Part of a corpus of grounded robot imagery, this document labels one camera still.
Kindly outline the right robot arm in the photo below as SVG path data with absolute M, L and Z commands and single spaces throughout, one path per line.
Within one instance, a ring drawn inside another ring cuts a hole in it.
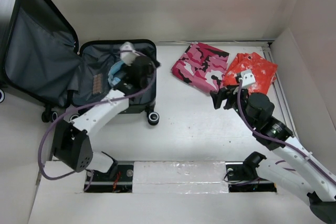
M 294 170 L 272 164 L 261 153 L 253 152 L 243 162 L 247 178 L 268 180 L 297 196 L 324 223 L 335 223 L 335 174 L 308 151 L 293 132 L 273 115 L 274 104 L 263 93 L 249 94 L 241 86 L 212 91 L 214 108 L 226 101 L 225 110 L 234 111 L 262 146 L 282 158 Z

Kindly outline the light blue headphones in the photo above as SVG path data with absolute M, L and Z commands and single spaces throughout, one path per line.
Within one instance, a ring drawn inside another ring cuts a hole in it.
M 108 83 L 111 89 L 117 90 L 122 85 L 127 86 L 129 80 L 129 66 L 122 60 L 116 62 L 108 72 Z

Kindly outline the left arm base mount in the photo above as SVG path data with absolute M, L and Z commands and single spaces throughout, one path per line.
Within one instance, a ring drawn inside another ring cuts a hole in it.
M 105 152 L 102 155 L 113 160 L 111 168 L 102 173 L 97 170 L 87 170 L 83 186 L 85 193 L 132 193 L 134 161 L 117 161 Z

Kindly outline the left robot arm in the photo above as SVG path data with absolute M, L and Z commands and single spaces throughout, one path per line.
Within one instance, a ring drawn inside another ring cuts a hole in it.
M 117 175 L 117 161 L 94 147 L 93 137 L 116 115 L 127 110 L 130 101 L 150 92 L 159 62 L 136 51 L 125 50 L 108 73 L 110 90 L 98 102 L 82 106 L 85 112 L 57 124 L 52 145 L 55 158 L 73 173 L 98 171 L 105 180 Z

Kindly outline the orange white clothing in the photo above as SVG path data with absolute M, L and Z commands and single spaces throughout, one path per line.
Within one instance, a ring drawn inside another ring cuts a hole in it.
M 249 87 L 249 94 L 256 92 L 267 94 L 271 84 L 276 80 L 277 68 L 277 64 L 264 59 L 256 52 L 238 53 L 229 65 L 221 85 L 222 87 L 236 86 L 238 85 L 237 75 L 242 71 L 251 70 L 256 83 Z

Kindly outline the black kids suitcase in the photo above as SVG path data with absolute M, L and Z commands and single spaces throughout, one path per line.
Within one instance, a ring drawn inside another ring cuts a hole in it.
M 90 41 L 78 36 L 52 0 L 1 0 L 1 83 L 44 105 L 43 122 L 57 109 L 102 100 L 111 89 L 110 68 L 120 61 L 126 40 Z M 156 60 L 156 46 L 147 39 L 128 42 L 136 52 Z M 93 76 L 103 74 L 103 93 L 92 94 Z

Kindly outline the pink camouflage clothing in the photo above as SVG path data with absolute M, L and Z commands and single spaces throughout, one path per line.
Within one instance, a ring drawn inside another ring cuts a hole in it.
M 201 42 L 189 45 L 171 73 L 204 93 L 218 91 L 228 68 L 229 53 Z

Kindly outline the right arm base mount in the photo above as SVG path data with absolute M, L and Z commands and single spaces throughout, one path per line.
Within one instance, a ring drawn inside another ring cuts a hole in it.
M 256 168 L 266 156 L 252 152 L 243 161 L 226 162 L 226 173 L 223 181 L 228 184 L 230 193 L 276 193 L 276 185 L 257 175 Z

